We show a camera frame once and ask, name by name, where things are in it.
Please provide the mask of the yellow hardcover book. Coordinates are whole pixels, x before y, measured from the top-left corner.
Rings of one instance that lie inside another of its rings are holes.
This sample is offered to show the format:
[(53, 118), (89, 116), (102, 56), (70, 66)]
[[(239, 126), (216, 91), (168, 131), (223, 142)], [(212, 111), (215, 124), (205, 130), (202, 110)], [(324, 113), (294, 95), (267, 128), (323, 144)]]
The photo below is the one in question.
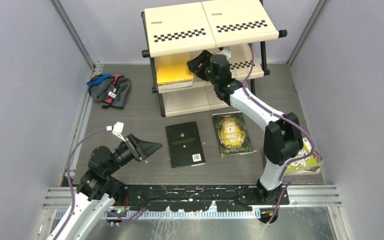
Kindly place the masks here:
[(165, 86), (192, 81), (194, 74), (187, 65), (191, 59), (190, 53), (155, 57), (157, 85)]

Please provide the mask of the black Moon and Sixpence book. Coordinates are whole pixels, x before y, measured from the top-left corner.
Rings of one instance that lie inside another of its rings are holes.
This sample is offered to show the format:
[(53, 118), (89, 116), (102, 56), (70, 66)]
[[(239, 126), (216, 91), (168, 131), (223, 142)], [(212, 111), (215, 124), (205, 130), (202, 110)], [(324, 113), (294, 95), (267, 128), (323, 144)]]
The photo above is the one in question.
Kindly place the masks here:
[(172, 169), (195, 167), (206, 163), (195, 121), (169, 125), (165, 130)]

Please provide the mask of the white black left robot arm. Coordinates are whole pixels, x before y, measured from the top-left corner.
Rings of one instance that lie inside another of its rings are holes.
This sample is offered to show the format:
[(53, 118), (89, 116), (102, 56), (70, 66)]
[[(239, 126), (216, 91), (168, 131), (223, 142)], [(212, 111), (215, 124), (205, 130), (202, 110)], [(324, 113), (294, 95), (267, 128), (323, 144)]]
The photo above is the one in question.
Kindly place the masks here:
[(131, 133), (114, 150), (96, 147), (78, 186), (69, 185), (71, 203), (48, 239), (84, 240), (111, 206), (121, 206), (126, 200), (126, 184), (114, 178), (113, 173), (132, 160), (146, 160), (162, 146)]

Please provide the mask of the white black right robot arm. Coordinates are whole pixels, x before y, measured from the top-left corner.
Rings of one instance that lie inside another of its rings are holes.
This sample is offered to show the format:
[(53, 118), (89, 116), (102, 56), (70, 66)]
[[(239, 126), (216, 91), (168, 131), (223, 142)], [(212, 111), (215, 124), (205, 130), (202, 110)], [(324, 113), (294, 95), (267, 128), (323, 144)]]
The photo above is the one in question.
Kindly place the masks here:
[(297, 115), (271, 108), (252, 94), (244, 80), (232, 76), (231, 65), (224, 54), (204, 50), (186, 64), (190, 72), (211, 83), (221, 101), (243, 112), (263, 130), (266, 164), (254, 195), (261, 204), (271, 205), (281, 191), (288, 164), (304, 147)]

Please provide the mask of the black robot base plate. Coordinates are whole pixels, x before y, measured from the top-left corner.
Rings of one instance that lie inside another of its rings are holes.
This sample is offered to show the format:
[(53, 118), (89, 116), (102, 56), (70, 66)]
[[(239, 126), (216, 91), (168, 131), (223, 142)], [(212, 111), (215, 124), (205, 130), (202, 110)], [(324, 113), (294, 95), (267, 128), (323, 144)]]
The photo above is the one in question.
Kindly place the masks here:
[(207, 212), (215, 205), (218, 212), (246, 212), (256, 206), (289, 204), (282, 185), (265, 192), (255, 184), (128, 184), (114, 206), (150, 212)]

